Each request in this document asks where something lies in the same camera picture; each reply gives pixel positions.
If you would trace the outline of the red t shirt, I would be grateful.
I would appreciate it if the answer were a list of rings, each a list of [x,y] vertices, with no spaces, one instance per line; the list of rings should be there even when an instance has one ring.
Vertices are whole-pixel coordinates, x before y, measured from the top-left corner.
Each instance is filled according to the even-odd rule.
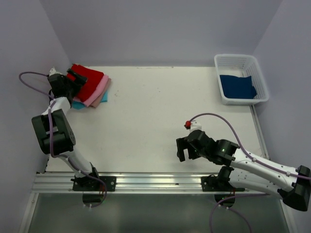
[[[104,73],[77,64],[73,64],[71,69],[77,74],[87,78],[86,84],[83,85],[80,92],[75,96],[81,101],[86,101],[95,91],[97,85],[103,78]]]

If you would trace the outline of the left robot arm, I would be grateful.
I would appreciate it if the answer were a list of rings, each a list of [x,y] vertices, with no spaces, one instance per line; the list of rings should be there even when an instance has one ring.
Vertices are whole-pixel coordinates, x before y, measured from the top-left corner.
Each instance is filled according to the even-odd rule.
[[[99,175],[92,163],[75,148],[76,138],[66,114],[87,78],[71,68],[67,73],[73,80],[53,69],[50,71],[47,76],[51,86],[49,105],[45,112],[32,118],[32,125],[42,152],[62,160],[75,173],[73,181],[84,184],[99,180]]]

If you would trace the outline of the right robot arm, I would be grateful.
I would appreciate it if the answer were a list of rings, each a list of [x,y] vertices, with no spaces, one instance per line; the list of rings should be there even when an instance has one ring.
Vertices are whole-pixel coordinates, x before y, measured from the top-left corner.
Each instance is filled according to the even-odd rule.
[[[307,211],[311,197],[311,170],[284,166],[253,155],[231,141],[213,140],[204,131],[194,130],[176,140],[177,157],[183,162],[184,151],[191,160],[205,158],[220,165],[217,176],[202,181],[214,191],[250,189],[280,198],[287,206]]]

